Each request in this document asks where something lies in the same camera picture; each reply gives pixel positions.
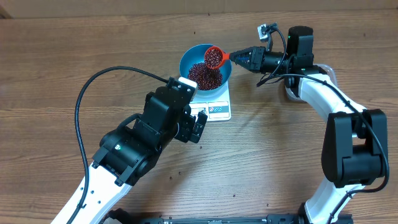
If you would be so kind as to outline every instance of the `digital kitchen scale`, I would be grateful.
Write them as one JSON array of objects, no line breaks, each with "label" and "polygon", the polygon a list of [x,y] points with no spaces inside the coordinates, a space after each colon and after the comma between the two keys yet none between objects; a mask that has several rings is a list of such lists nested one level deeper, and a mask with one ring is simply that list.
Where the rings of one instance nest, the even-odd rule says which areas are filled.
[{"label": "digital kitchen scale", "polygon": [[228,82],[212,95],[196,94],[191,106],[191,114],[203,111],[207,121],[229,121],[231,119],[231,100],[229,99]]}]

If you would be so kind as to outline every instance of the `table surface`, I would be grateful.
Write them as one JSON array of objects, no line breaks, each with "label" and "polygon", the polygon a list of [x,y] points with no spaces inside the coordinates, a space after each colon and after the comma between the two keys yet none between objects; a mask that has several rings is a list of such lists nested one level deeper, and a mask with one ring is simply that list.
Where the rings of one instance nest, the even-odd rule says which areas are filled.
[{"label": "table surface", "polygon": [[[77,188],[84,173],[73,112],[92,74],[127,65],[178,77],[191,46],[261,45],[256,27],[273,21],[285,36],[289,27],[312,27],[315,63],[332,66],[357,103],[387,114],[389,185],[356,195],[344,213],[356,223],[396,223],[397,10],[0,20],[0,223],[50,223]],[[274,50],[283,50],[278,38]],[[172,218],[296,212],[324,176],[325,123],[306,103],[289,101],[281,83],[256,88],[260,77],[234,65],[232,119],[208,123],[198,144],[172,141],[115,208]],[[95,80],[80,110],[87,156],[161,85],[125,71]]]}]

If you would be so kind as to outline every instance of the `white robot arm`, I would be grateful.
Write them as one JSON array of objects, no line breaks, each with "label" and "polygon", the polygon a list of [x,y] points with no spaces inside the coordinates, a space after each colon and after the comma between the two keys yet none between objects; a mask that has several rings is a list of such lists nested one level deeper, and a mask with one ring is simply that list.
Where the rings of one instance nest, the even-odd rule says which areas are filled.
[{"label": "white robot arm", "polygon": [[[309,76],[321,81],[325,81],[337,88],[331,82],[328,75],[316,74]],[[365,110],[364,106],[353,102],[341,91],[340,93],[346,98],[346,100],[350,101],[351,105],[353,105],[359,112]],[[300,83],[298,85],[298,95],[301,100],[311,105],[325,122],[328,121],[328,116],[330,113],[354,113],[354,111],[351,111],[330,88],[310,79],[300,79]],[[365,186],[361,184],[351,184],[346,185],[343,188],[336,188],[334,183],[330,182],[325,177],[313,197],[307,200],[305,203],[305,213],[309,222],[313,224],[326,224],[330,217],[330,213],[348,191],[363,189],[364,187]],[[347,198],[346,202],[335,214],[332,222],[337,221],[338,214],[350,199],[350,197]]]},{"label": "white robot arm", "polygon": [[[116,185],[114,183],[116,176],[102,166],[95,169],[91,164],[89,173],[90,183],[85,204],[72,223],[99,223],[112,206],[132,189],[132,186],[126,183],[122,186]],[[85,178],[61,212],[52,221],[53,224],[64,224],[69,220],[79,203],[84,186]]]}]

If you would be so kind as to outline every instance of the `black cable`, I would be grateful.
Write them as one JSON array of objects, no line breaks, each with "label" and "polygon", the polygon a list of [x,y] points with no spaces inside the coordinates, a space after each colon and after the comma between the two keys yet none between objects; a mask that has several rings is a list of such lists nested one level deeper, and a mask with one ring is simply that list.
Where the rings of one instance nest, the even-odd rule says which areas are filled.
[{"label": "black cable", "polygon": [[119,126],[117,127],[117,129],[121,129],[126,127],[129,123],[131,123],[132,121],[134,121],[135,119],[139,118],[141,116],[141,114],[133,114],[130,117],[126,118],[124,121],[122,121]]},{"label": "black cable", "polygon": [[299,78],[307,78],[310,80],[313,80],[315,82],[321,83],[322,85],[327,86],[328,88],[330,88],[334,93],[336,93],[336,95],[343,101],[343,103],[352,111],[354,111],[354,114],[357,115],[360,120],[363,122],[363,124],[365,124],[365,127],[368,129],[368,131],[370,132],[373,140],[376,142],[378,148],[380,149],[381,152],[381,156],[382,156],[382,162],[384,164],[385,167],[385,175],[384,175],[384,180],[382,182],[382,184],[378,187],[376,187],[375,189],[360,189],[360,190],[350,190],[349,192],[346,193],[346,195],[340,200],[340,202],[338,203],[338,205],[333,209],[333,211],[330,213],[329,219],[327,224],[331,223],[331,220],[333,219],[333,217],[335,216],[336,212],[341,208],[341,206],[344,204],[344,202],[347,200],[348,197],[352,197],[353,194],[356,193],[374,193],[374,192],[378,192],[380,190],[382,190],[384,187],[386,187],[388,180],[389,180],[389,176],[390,176],[390,168],[389,168],[389,164],[387,161],[387,157],[386,154],[383,151],[383,148],[381,146],[381,143],[379,141],[379,139],[377,138],[376,134],[373,131],[373,128],[371,127],[371,125],[365,120],[365,118],[363,117],[363,115],[354,108],[353,105],[351,105],[351,103],[346,100],[346,98],[332,85],[330,85],[327,82],[324,82],[322,80],[319,80],[317,78],[313,78],[307,75],[299,75],[299,74],[285,74],[285,75],[277,75],[274,77],[271,77],[270,79],[273,78],[284,78],[284,77],[299,77]]},{"label": "black cable", "polygon": [[265,73],[265,74],[260,78],[260,81],[261,81],[263,78],[265,78],[267,75],[269,75],[269,73]]},{"label": "black cable", "polygon": [[274,77],[275,73],[279,70],[279,67],[283,64],[283,62],[284,62],[284,60],[285,60],[285,58],[286,58],[286,41],[285,41],[284,35],[283,35],[282,32],[281,32],[278,28],[276,28],[276,27],[271,27],[271,29],[274,29],[275,31],[277,31],[278,34],[280,35],[280,38],[282,39],[282,43],[283,43],[283,45],[284,45],[284,55],[282,56],[282,58],[281,58],[281,60],[280,60],[280,62],[279,62],[279,64],[278,64],[278,66],[276,66],[275,70],[274,70],[267,78],[262,79],[262,78],[264,78],[264,76],[263,76],[263,77],[261,78],[261,80],[259,81],[259,83],[257,83],[257,87],[261,86],[262,84],[264,84],[265,82],[267,82],[268,80],[270,80],[272,77]]},{"label": "black cable", "polygon": [[97,72],[95,75],[93,75],[89,80],[87,80],[87,82],[85,83],[85,85],[83,86],[83,88],[80,90],[79,96],[77,98],[76,101],[76,106],[75,106],[75,129],[76,129],[76,136],[77,136],[77,141],[79,143],[79,148],[80,148],[80,153],[81,153],[81,158],[83,160],[83,166],[85,168],[85,186],[84,186],[84,191],[83,191],[83,195],[81,195],[81,199],[79,201],[79,204],[77,205],[75,211],[73,212],[72,216],[69,218],[67,224],[71,224],[73,222],[73,220],[75,219],[75,217],[77,216],[77,213],[79,212],[79,210],[82,208],[84,201],[86,199],[87,196],[87,191],[88,191],[88,182],[90,180],[90,176],[88,173],[88,164],[87,164],[87,158],[86,158],[86,152],[85,152],[85,148],[83,146],[83,141],[81,140],[81,134],[80,134],[80,127],[79,127],[79,108],[80,108],[80,102],[81,99],[83,98],[83,94],[85,93],[88,85],[98,76],[106,73],[106,72],[110,72],[113,70],[130,70],[130,71],[134,71],[134,72],[139,72],[141,74],[147,75],[149,77],[155,78],[159,81],[162,81],[164,83],[169,82],[168,80],[164,79],[164,78],[160,78],[157,75],[154,75],[152,73],[149,72],[145,72],[141,69],[138,68],[133,68],[133,67],[127,67],[127,66],[116,66],[116,67],[110,67],[110,68],[105,68],[102,71]]},{"label": "black cable", "polygon": [[286,74],[289,74],[289,66],[290,66],[290,62],[292,61],[292,58],[296,56],[296,54],[292,54],[291,56],[289,56],[289,58],[287,59],[286,63],[285,63],[285,69],[286,69]]}]

